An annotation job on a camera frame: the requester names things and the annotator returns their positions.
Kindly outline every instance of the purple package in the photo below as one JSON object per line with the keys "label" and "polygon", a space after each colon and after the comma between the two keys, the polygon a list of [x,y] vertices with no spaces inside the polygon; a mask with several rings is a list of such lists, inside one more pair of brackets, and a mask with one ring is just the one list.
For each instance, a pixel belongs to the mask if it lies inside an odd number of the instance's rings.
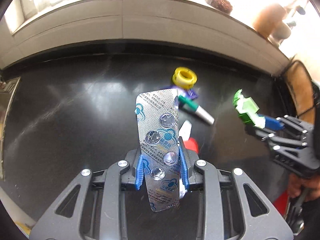
{"label": "purple package", "polygon": [[165,87],[163,89],[171,89],[171,88],[177,89],[178,95],[182,95],[185,98],[189,98],[191,100],[198,98],[197,93],[193,89],[185,90],[185,89],[178,87],[176,85],[171,85],[171,86]]}

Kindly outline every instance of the white cap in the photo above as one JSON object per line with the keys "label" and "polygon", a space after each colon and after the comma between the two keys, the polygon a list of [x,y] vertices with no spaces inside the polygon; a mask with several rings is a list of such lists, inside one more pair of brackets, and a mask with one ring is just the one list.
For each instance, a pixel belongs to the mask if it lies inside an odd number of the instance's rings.
{"label": "white cap", "polygon": [[203,120],[205,120],[208,124],[212,125],[214,122],[214,118],[201,106],[198,106],[196,110],[196,115],[201,117]]}

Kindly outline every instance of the human hand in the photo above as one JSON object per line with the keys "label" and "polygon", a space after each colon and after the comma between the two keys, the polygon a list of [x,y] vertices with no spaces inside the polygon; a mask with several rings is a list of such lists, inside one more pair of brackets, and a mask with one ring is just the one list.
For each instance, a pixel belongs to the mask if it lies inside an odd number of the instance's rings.
{"label": "human hand", "polygon": [[320,197],[320,175],[314,175],[311,179],[299,178],[296,174],[291,173],[288,183],[288,195],[296,198],[301,194],[301,186],[311,188],[304,201],[315,200]]}

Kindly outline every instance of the red object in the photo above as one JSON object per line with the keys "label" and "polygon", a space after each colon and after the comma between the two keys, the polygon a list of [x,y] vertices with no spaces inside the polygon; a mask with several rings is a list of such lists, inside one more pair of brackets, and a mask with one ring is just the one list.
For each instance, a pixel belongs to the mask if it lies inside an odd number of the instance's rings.
{"label": "red object", "polygon": [[279,213],[284,216],[285,213],[285,209],[287,207],[287,203],[289,200],[289,196],[287,191],[283,192],[282,195],[280,197],[278,197],[276,199],[276,201],[274,201],[273,205],[275,206],[275,208],[279,211]]}
{"label": "red object", "polygon": [[190,137],[188,141],[183,141],[183,143],[187,149],[193,150],[197,154],[199,154],[199,146],[196,139]]}

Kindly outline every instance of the pill blister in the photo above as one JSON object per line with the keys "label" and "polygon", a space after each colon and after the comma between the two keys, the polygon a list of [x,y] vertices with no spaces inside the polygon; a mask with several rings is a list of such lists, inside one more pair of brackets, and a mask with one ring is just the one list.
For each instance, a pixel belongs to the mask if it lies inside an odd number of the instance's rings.
{"label": "pill blister", "polygon": [[137,96],[136,113],[144,176],[151,209],[179,202],[178,90]]}

